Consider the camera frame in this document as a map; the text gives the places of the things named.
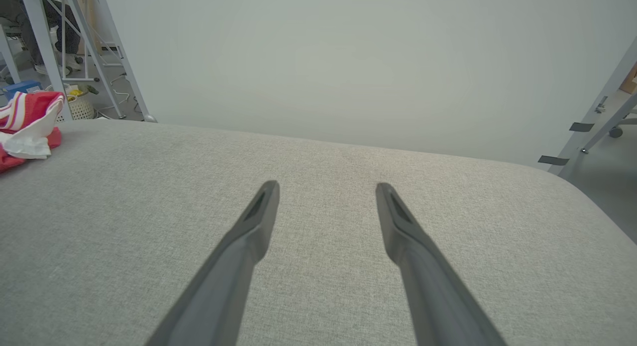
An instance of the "wall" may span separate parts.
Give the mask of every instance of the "wall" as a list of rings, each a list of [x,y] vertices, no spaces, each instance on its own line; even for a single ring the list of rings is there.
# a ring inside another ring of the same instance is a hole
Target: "wall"
[[[150,113],[538,165],[637,35],[637,0],[108,0]]]

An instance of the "black wheel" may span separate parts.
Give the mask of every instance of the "black wheel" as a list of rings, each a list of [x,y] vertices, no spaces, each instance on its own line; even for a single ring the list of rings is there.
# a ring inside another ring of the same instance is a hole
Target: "black wheel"
[[[624,134],[624,131],[619,127],[613,127],[610,131],[608,131],[608,135],[612,138],[619,138]]]

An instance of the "shoe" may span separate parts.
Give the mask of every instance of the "shoe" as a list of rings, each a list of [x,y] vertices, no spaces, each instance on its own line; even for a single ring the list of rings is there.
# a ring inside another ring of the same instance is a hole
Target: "shoe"
[[[57,60],[57,63],[62,65],[62,53],[60,51],[55,51],[55,60]],[[71,67],[71,69],[74,69],[75,71],[79,71],[84,68],[84,64],[78,63],[78,60],[82,61],[82,59],[75,55],[75,53],[64,54],[64,62],[66,62],[68,67]]]
[[[35,65],[35,68],[39,74],[48,75],[48,73],[46,73],[45,65]],[[64,71],[64,77],[68,76],[71,73],[71,67],[66,67],[65,69],[62,69],[62,66],[57,65],[57,69],[60,71],[61,74],[62,74],[62,71]]]

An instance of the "dark trousers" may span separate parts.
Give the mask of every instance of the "dark trousers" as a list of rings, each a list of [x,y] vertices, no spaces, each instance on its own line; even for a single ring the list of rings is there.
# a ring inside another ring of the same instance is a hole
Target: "dark trousers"
[[[57,6],[57,9],[62,11],[61,2],[53,2],[55,6]],[[48,22],[49,28],[52,28],[53,26],[60,26],[60,28],[57,29],[57,42],[55,43],[55,48],[57,48],[57,51],[62,52],[62,17],[46,0],[42,0],[42,5],[44,6],[46,21]],[[72,22],[75,28],[79,31],[80,29],[75,21],[75,16],[73,16],[73,13],[71,12],[70,6],[66,5],[65,8],[64,12],[66,14],[66,18]],[[22,0],[0,0],[0,17],[4,17],[20,27],[20,31],[22,31],[22,40],[29,50],[33,62],[36,65],[42,65],[44,61],[42,60],[42,55],[40,55],[38,42],[36,42],[36,36],[31,28],[31,22],[29,21],[26,8],[24,7]],[[73,31],[68,22],[66,23],[65,30],[66,53],[77,53],[78,46],[80,45],[80,36]]]

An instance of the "blue container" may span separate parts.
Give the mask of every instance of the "blue container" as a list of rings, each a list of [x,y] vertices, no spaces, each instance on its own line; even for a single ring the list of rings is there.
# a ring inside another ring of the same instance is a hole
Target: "blue container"
[[[34,81],[32,79],[2,87],[2,93],[6,97],[7,101],[11,101],[16,92],[25,92],[25,94],[30,94],[38,90],[43,90],[42,85],[38,81]]]

